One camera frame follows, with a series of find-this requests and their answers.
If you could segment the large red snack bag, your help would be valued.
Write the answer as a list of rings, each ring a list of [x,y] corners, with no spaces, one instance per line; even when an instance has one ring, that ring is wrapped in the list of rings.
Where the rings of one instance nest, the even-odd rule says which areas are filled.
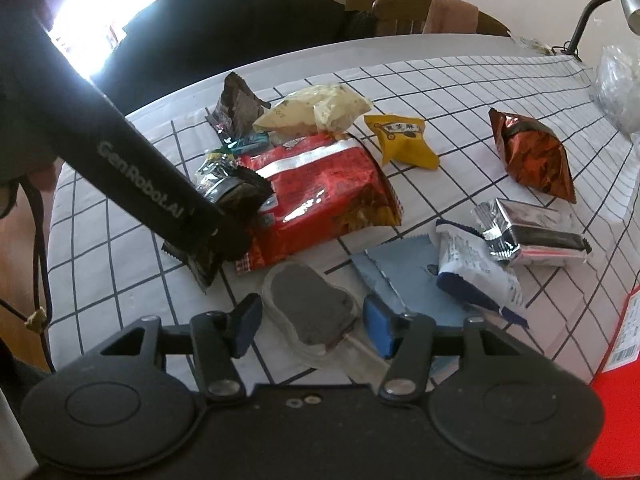
[[[273,194],[250,224],[252,246],[235,263],[245,274],[369,226],[399,226],[402,209],[371,153],[348,134],[303,136],[239,163]]]

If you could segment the black jacket with badge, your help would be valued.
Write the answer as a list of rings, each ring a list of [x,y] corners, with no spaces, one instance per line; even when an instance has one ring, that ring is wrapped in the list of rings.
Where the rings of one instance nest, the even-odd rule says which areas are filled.
[[[250,64],[374,36],[376,19],[334,0],[156,0],[93,83],[129,114],[189,84]]]

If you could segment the red-brown foil snack bag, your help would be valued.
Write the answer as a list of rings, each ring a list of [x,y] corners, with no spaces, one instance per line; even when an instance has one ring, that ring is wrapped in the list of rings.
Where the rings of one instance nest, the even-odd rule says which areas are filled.
[[[493,107],[488,116],[496,149],[510,177],[538,192],[577,203],[567,152],[552,129],[533,117]]]

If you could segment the white blue snack packet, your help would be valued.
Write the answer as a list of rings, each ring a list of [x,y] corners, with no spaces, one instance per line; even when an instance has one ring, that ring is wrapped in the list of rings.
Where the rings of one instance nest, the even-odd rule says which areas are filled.
[[[516,274],[489,253],[479,232],[456,222],[436,221],[439,263],[436,285],[459,301],[506,322],[529,328]]]

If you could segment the teal small candy bar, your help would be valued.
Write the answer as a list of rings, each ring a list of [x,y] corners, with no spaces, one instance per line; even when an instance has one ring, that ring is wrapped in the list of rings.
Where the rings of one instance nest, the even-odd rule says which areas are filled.
[[[271,148],[271,142],[267,133],[251,133],[224,140],[224,148],[234,157],[254,156]]]

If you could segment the light blue flat packet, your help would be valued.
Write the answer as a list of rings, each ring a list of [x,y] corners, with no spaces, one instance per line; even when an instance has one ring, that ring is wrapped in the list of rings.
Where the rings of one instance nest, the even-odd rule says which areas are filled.
[[[440,327],[458,328],[476,310],[437,287],[438,259],[431,239],[419,235],[366,249],[352,256],[352,264],[368,295],[378,296],[395,313],[424,314]]]

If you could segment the clear plastic bag grey contents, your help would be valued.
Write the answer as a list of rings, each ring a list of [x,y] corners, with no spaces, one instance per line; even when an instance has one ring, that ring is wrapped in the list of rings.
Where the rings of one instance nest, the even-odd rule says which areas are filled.
[[[639,132],[639,43],[602,49],[590,96],[627,136]]]

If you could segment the red cardboard box white inside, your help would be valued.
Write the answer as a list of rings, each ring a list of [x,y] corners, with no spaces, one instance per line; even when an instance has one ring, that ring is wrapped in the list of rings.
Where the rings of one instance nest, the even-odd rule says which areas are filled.
[[[640,460],[639,287],[623,316],[591,387],[604,407],[604,426],[588,465],[605,479],[638,479]]]

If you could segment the dark brown snack packet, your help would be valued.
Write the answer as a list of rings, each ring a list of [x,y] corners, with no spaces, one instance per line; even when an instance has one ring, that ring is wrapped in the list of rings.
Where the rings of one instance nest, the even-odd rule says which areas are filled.
[[[224,78],[220,98],[206,120],[219,140],[230,144],[254,134],[254,122],[270,108],[271,105],[259,99],[240,75],[231,72]]]

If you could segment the silver pink wrapped snack bar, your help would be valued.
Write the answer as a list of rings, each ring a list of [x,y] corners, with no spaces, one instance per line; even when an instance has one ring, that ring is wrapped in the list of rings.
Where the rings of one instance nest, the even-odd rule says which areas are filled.
[[[586,261],[592,247],[571,214],[492,198],[473,209],[492,258],[508,266],[566,266]]]

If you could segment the green black foil packet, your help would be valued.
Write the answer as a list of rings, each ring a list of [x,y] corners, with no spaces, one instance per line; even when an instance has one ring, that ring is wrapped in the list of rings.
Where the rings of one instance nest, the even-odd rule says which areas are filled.
[[[204,162],[195,171],[194,185],[198,192],[206,196],[220,182],[233,177],[237,166],[236,158],[225,148],[208,151]]]

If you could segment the yellow small snack packet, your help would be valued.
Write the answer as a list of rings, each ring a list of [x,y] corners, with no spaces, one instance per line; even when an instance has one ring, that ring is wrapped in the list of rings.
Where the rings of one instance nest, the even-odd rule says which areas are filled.
[[[363,119],[378,139],[383,166],[401,162],[426,170],[439,168],[439,157],[424,140],[424,119],[392,114],[366,115]]]

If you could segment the clear packet dark cake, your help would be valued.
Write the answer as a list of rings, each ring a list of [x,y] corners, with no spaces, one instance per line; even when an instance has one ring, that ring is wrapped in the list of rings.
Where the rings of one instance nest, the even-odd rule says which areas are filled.
[[[260,290],[266,315],[306,365],[338,368],[372,388],[388,370],[363,326],[360,304],[306,264],[287,261],[267,273]]]

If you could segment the wooden chair with pink cloth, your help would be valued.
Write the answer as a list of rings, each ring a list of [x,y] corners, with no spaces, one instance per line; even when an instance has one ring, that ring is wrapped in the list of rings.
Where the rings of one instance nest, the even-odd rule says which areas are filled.
[[[510,36],[505,24],[463,0],[375,0],[372,13],[378,36]]]

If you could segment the white black checked tablecloth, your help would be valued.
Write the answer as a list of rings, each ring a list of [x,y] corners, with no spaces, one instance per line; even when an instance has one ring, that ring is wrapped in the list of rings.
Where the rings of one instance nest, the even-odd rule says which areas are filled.
[[[592,248],[566,268],[518,268],[526,326],[508,333],[579,378],[593,378],[639,281],[639,159],[590,99],[591,70],[570,56],[450,56],[353,67],[259,91],[268,102],[323,82],[368,98],[376,112],[426,123],[434,170],[384,162],[363,119],[344,136],[296,139],[255,158],[274,195],[252,249],[208,289],[167,255],[160,237],[64,167],[48,247],[52,361],[63,367],[145,315],[164,324],[231,309],[282,256],[311,266],[352,296],[366,285],[352,257],[384,243],[434,240],[435,223],[472,224],[473,208],[506,198],[571,214]],[[576,198],[520,185],[504,170],[490,110],[527,115],[564,144]]]

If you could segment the cream pale snack bag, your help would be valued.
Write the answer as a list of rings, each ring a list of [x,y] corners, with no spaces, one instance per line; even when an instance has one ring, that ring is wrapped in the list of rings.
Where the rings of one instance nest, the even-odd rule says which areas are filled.
[[[253,122],[256,132],[266,132],[273,143],[345,132],[372,110],[372,102],[347,84],[315,84],[286,96]]]

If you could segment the black snack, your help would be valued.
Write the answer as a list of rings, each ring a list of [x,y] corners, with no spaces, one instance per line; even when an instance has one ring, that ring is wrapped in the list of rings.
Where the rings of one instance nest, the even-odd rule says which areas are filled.
[[[162,251],[185,264],[198,286],[208,289],[224,262],[240,260],[248,252],[252,244],[248,228],[272,194],[268,180],[237,166],[233,177],[206,196],[201,194],[208,208],[196,212],[196,225],[190,229],[195,235],[191,246],[163,242]]]

